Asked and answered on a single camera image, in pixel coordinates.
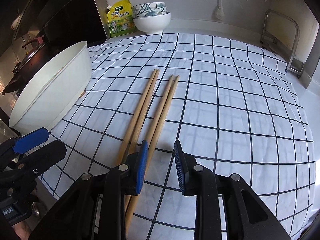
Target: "white ceramic bowl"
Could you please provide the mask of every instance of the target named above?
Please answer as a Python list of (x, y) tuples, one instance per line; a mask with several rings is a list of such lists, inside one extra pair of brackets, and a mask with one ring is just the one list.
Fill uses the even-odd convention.
[(78, 42), (48, 61), (26, 85), (9, 120), (22, 134), (51, 130), (85, 90), (92, 75), (87, 42)]
[(148, 17), (134, 18), (134, 24), (138, 30), (146, 34), (159, 34), (169, 25), (171, 13), (167, 12), (163, 15), (155, 15)]
[(166, 14), (166, 13), (167, 13), (167, 7), (164, 6), (164, 7), (162, 7), (162, 8), (157, 8), (157, 9), (154, 9), (154, 10), (149, 11), (149, 12), (147, 12), (147, 13), (137, 14), (137, 15), (135, 16), (135, 18), (155, 16), (155, 15), (163, 15), (163, 14)]
[(165, 6), (164, 2), (148, 2), (148, 3), (142, 3), (135, 6), (132, 6), (132, 12), (134, 15), (141, 14), (141, 13), (147, 13), (149, 11), (155, 10), (157, 8), (162, 8)]

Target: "pink handle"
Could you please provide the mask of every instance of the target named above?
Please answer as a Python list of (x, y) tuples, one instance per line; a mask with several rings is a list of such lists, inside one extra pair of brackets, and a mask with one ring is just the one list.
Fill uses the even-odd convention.
[(23, 44), (22, 47), (24, 48), (25, 46), (27, 46), (28, 44), (30, 44), (34, 41), (38, 42), (38, 45), (41, 45), (42, 43), (44, 43), (44, 41), (42, 39), (43, 37), (44, 37), (44, 35), (42, 35), (41, 37), (33, 38), (30, 41), (27, 41), (25, 44)]

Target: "metal rack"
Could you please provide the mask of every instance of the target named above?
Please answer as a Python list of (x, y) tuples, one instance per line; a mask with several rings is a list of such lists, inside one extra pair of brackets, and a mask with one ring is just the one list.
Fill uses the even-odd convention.
[[(282, 18), (287, 19), (288, 21), (291, 21), (296, 29), (292, 49), (290, 50), (287, 46), (285, 46), (279, 39), (277, 39), (274, 35), (272, 35), (270, 32), (266, 30), (267, 28), (267, 20), (268, 16), (270, 13), (276, 14)], [(292, 71), (297, 75), (298, 78), (301, 77), (303, 68), (304, 68), (304, 63), (299, 60), (299, 58), (295, 55), (295, 52), (297, 50), (298, 42), (300, 38), (300, 30), (299, 30), (299, 25), (295, 20), (292, 18), (279, 13), (274, 10), (267, 10), (266, 15), (264, 18), (264, 25), (263, 25), (263, 32), (261, 35), (260, 43), (263, 45), (263, 48), (268, 49), (270, 51), (273, 51), (274, 53), (278, 54), (281, 56), (287, 63), (287, 67), (285, 71), (287, 72), (288, 70)]]

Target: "white cable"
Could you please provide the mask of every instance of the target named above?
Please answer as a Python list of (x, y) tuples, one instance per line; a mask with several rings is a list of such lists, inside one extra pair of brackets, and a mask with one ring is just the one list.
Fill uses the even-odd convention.
[(224, 17), (223, 7), (222, 7), (222, 0), (219, 0), (219, 4), (217, 5), (216, 10), (214, 11), (214, 15), (219, 19), (222, 20)]

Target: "stacked bowls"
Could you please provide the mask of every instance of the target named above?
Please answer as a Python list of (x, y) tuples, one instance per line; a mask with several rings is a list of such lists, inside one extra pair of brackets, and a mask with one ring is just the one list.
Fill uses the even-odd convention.
[(142, 3), (132, 6), (135, 26), (146, 34), (163, 33), (171, 20), (164, 2)]

